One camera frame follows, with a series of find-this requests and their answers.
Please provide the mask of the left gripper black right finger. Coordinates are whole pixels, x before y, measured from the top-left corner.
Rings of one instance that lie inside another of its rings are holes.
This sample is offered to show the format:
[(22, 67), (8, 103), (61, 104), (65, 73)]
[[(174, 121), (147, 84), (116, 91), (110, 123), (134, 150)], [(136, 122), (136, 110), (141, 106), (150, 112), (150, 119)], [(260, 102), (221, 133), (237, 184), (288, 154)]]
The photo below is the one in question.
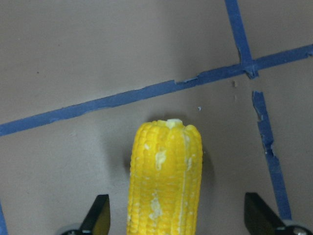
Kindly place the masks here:
[(245, 194), (244, 223), (251, 235), (311, 235), (305, 226), (282, 220), (255, 192)]

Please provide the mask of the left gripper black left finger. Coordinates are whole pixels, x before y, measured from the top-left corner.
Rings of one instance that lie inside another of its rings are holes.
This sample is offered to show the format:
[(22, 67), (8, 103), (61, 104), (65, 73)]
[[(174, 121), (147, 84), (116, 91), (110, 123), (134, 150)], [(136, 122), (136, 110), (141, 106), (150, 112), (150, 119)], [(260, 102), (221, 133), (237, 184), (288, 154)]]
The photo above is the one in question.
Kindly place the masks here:
[(59, 235), (108, 235), (110, 231), (110, 198), (97, 195), (80, 227), (68, 229)]

